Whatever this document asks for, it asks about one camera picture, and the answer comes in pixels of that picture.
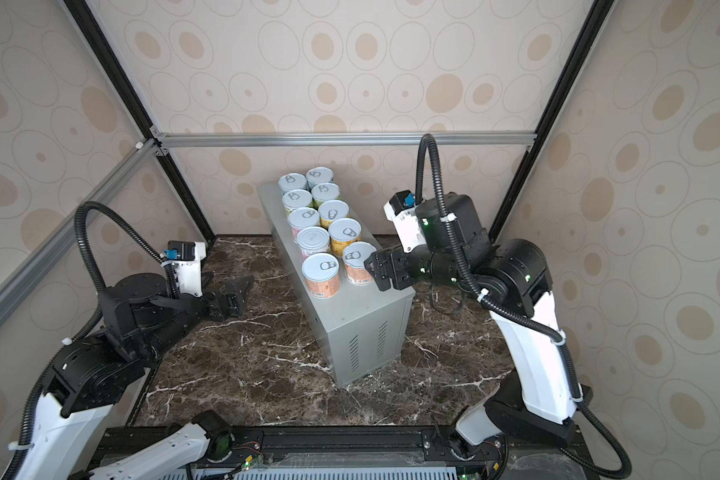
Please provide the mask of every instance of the marble floor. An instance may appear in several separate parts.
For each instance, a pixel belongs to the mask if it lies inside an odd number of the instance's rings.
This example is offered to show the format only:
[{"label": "marble floor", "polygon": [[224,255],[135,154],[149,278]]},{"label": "marble floor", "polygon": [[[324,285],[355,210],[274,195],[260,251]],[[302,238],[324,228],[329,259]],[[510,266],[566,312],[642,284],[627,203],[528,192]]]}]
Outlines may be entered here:
[{"label": "marble floor", "polygon": [[[385,246],[396,237],[377,240]],[[513,368],[499,329],[476,302],[442,315],[422,283],[400,359],[337,389],[271,237],[220,238],[205,268],[215,282],[255,276],[247,312],[201,323],[166,354],[136,426],[185,423],[209,408],[246,426],[421,425],[432,416],[448,423]],[[443,308],[456,294],[438,291]]]}]

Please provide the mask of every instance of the orange can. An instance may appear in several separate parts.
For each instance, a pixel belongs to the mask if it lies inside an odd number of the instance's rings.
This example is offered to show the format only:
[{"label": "orange can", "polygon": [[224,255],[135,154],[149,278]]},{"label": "orange can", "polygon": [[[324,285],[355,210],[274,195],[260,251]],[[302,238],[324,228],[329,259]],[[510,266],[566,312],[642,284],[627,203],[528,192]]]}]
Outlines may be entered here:
[{"label": "orange can", "polygon": [[338,292],[342,280],[338,276],[338,260],[331,254],[314,254],[302,264],[302,274],[309,294],[315,298],[330,298]]}]

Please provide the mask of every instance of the can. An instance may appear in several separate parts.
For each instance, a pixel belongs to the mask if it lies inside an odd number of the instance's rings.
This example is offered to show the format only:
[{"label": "can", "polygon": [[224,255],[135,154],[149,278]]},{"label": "can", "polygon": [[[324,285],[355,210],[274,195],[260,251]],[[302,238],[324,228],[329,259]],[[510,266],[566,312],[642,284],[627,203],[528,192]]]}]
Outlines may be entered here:
[{"label": "can", "polygon": [[342,256],[344,249],[360,240],[360,222],[353,218],[339,218],[328,227],[331,236],[331,250]]},{"label": "can", "polygon": [[312,194],[302,189],[291,190],[282,196],[282,204],[286,207],[286,214],[290,215],[297,208],[312,206]]},{"label": "can", "polygon": [[338,260],[331,254],[315,254],[304,260],[302,274],[309,294],[315,298],[330,298],[342,285],[338,277]]},{"label": "can", "polygon": [[315,185],[333,182],[333,170],[327,167],[315,167],[307,171],[307,186],[311,190]]},{"label": "can", "polygon": [[307,177],[301,174],[286,174],[280,177],[277,186],[280,187],[280,193],[283,195],[291,190],[306,190]]},{"label": "can", "polygon": [[298,232],[296,244],[301,251],[302,262],[310,255],[327,253],[330,240],[326,229],[319,226],[308,226]]},{"label": "can", "polygon": [[315,201],[315,208],[319,208],[329,200],[336,200],[338,195],[341,193],[338,185],[330,182],[324,184],[317,184],[312,188],[312,198]]},{"label": "can", "polygon": [[320,226],[327,229],[334,220],[349,215],[349,205],[341,200],[328,200],[317,208],[317,212],[320,213]]},{"label": "can", "polygon": [[347,280],[353,285],[367,285],[373,282],[373,275],[365,269],[365,259],[376,251],[368,242],[355,242],[344,249],[344,267]]},{"label": "can", "polygon": [[316,226],[320,223],[320,214],[318,214],[317,210],[314,208],[303,206],[301,208],[297,208],[288,216],[288,223],[291,226],[293,241],[295,242],[298,232],[310,226]]}]

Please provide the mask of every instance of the wallpaper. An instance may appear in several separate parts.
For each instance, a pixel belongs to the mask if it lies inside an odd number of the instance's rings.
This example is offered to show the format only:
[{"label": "wallpaper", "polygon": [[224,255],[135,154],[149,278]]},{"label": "wallpaper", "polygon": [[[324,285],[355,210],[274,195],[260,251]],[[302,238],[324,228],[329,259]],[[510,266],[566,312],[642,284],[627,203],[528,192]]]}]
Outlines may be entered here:
[{"label": "wallpaper", "polygon": [[[417,152],[418,146],[177,148],[174,158],[217,234],[268,234],[256,189],[319,165],[333,170],[341,198],[372,233],[393,234],[383,207],[396,192],[414,190]],[[472,197],[489,228],[524,153],[523,145],[443,145],[445,190]],[[423,187],[424,196],[432,198],[429,162]]]},{"label": "wallpaper", "polygon": [[547,256],[580,380],[633,478],[720,479],[720,1],[620,3],[512,236]]},{"label": "wallpaper", "polygon": [[534,130],[589,0],[89,0],[166,132]]},{"label": "wallpaper", "polygon": [[[168,240],[202,241],[156,160],[145,162],[109,206],[158,250]],[[132,274],[163,272],[105,216],[96,215],[88,234],[107,285]],[[21,411],[32,384],[61,340],[80,330],[95,309],[96,290],[74,246],[0,328],[0,474],[10,461],[6,447],[18,438]],[[126,391],[107,425],[123,424],[137,387],[135,383]]]},{"label": "wallpaper", "polygon": [[55,3],[0,2],[0,283],[137,138]]}]

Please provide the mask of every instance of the black cable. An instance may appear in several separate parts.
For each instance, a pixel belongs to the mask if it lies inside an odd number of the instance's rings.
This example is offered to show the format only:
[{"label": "black cable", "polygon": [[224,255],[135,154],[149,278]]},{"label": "black cable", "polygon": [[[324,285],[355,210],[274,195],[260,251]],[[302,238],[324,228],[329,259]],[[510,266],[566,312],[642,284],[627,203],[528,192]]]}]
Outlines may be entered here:
[{"label": "black cable", "polygon": [[435,312],[442,313],[443,315],[448,315],[448,316],[456,315],[457,313],[460,313],[464,309],[464,307],[467,305],[467,292],[464,292],[463,290],[461,290],[461,299],[460,299],[458,305],[456,305],[456,307],[454,307],[452,310],[442,309],[439,306],[435,305],[435,303],[434,303],[434,283],[429,284],[428,296],[429,296],[429,305],[432,307],[432,309],[434,309]]},{"label": "black cable", "polygon": [[[438,203],[438,212],[440,214],[440,217],[442,219],[445,219],[450,214],[450,212],[448,212],[448,209],[445,207],[445,198],[443,194],[443,178],[440,168],[440,156],[438,154],[437,142],[434,141],[434,137],[432,136],[432,134],[424,134],[421,142],[419,142],[417,166],[422,164],[423,156],[425,156],[427,152],[429,152],[429,160],[432,164],[432,184],[434,187],[434,196]],[[452,221],[443,222],[443,224],[445,225],[445,231],[448,235],[449,243],[451,244],[451,253],[456,259],[456,264],[458,265],[458,272],[461,276],[461,279],[465,283],[467,283],[470,292],[478,296],[478,298],[480,299],[480,304],[486,310],[492,310],[493,312],[498,313],[499,315],[511,322],[515,322],[520,326],[524,326],[533,331],[542,333],[548,336],[555,344],[559,343],[559,345],[557,345],[557,351],[560,354],[560,358],[563,362],[563,368],[565,370],[566,378],[568,380],[568,389],[570,390],[571,396],[574,398],[576,408],[582,414],[584,414],[584,417],[592,424],[593,427],[595,427],[595,429],[605,438],[605,440],[608,441],[611,447],[613,447],[616,455],[621,461],[621,468],[619,468],[618,470],[606,470],[604,468],[595,466],[592,462],[589,462],[588,460],[576,456],[572,452],[561,449],[563,450],[563,453],[574,462],[578,463],[583,467],[591,469],[600,476],[607,478],[626,478],[630,476],[630,474],[632,473],[632,461],[627,455],[626,450],[624,450],[624,447],[619,443],[616,437],[614,437],[613,434],[608,431],[608,429],[602,424],[602,422],[600,422],[600,420],[597,419],[597,417],[595,417],[595,415],[586,407],[586,404],[584,403],[584,396],[581,393],[581,388],[579,387],[579,382],[576,378],[574,361],[570,357],[570,352],[568,351],[568,347],[564,342],[563,336],[553,328],[550,328],[542,323],[535,322],[526,316],[522,316],[516,312],[511,312],[501,307],[500,305],[493,302],[489,295],[481,295],[480,285],[472,275],[472,272],[469,269],[469,263],[464,256],[464,252],[462,252],[461,248],[459,247],[458,238],[456,237],[456,232],[452,223]]]},{"label": "black cable", "polygon": [[[88,270],[88,275],[90,275],[90,279],[94,282],[96,292],[101,292],[102,290],[104,290],[106,288],[106,283],[104,282],[104,277],[101,275],[99,266],[96,264],[94,252],[91,250],[90,242],[88,241],[87,217],[88,213],[91,210],[98,210],[102,214],[111,218],[117,226],[123,229],[126,234],[128,234],[132,239],[134,239],[134,241],[141,248],[143,248],[144,251],[147,252],[155,261],[161,264],[163,263],[163,259],[162,257],[160,257],[160,254],[157,252],[157,250],[155,250],[152,245],[149,245],[146,240],[144,240],[144,238],[139,235],[139,233],[136,232],[131,225],[128,225],[128,222],[126,222],[122,216],[119,216],[117,214],[117,212],[104,204],[100,204],[99,202],[83,202],[82,204],[80,204],[80,206],[77,207],[77,210],[75,211],[74,232],[75,236],[77,237],[77,249],[80,251],[80,256],[83,257],[83,264],[85,264],[85,268],[86,270]],[[179,287],[176,284],[176,278],[174,276],[173,268],[170,265],[165,265],[164,269],[166,272],[168,296],[170,298],[178,298]],[[88,334],[94,329],[94,327],[96,327],[96,324],[101,320],[101,317],[101,305],[97,305],[94,314],[85,323],[85,325],[83,325],[83,328],[81,328],[80,331],[72,337],[72,341],[74,342],[88,336]],[[42,381],[48,374],[48,371],[50,370],[52,365],[54,364],[54,360],[56,359],[56,356],[58,354],[59,353],[56,352],[54,357],[50,360],[50,362],[48,362],[45,369],[40,374],[40,377],[32,386],[29,397],[24,404],[24,412],[21,416],[21,428],[19,430],[19,447],[27,447],[32,443],[32,431],[34,430],[35,410],[38,408],[38,401],[40,400],[40,395],[42,395],[43,393]],[[2,480],[13,480],[19,469],[21,469],[21,465],[24,463],[24,458],[26,456],[26,449],[14,451],[14,454],[10,459],[10,463],[8,464],[8,467],[3,473]]]}]

